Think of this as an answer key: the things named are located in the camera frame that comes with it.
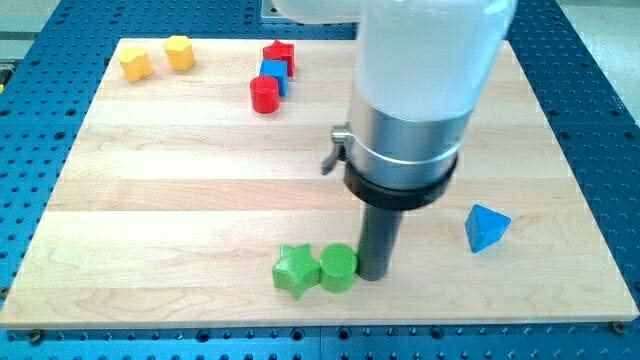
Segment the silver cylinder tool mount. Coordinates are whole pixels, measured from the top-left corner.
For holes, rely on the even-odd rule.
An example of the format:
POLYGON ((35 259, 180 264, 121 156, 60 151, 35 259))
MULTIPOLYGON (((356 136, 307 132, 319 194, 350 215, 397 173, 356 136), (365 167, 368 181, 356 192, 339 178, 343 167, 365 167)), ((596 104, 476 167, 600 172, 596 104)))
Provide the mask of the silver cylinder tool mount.
POLYGON ((358 91, 348 121, 331 129, 333 149, 321 163, 329 174, 345 163, 343 181, 357 198, 383 210, 426 206, 446 191, 469 116, 416 121, 385 113, 358 91))

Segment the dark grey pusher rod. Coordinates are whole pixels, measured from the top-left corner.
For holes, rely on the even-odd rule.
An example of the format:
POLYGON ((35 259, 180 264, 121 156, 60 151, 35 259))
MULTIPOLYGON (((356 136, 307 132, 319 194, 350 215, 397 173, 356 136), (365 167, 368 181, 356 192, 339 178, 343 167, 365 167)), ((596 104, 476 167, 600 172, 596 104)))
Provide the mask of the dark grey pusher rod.
POLYGON ((381 280, 388 271, 403 212, 367 205, 358 243, 358 275, 381 280))

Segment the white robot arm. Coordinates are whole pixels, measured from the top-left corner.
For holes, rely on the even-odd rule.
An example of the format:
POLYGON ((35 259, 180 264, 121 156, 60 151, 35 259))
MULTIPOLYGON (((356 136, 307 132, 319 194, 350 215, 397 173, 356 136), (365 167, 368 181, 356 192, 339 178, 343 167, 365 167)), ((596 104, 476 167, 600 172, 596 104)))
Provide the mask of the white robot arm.
POLYGON ((358 273, 376 281, 390 263, 403 214, 436 201, 457 167, 515 0, 277 0, 302 24, 357 24, 349 115, 333 128, 330 172, 365 204, 358 273))

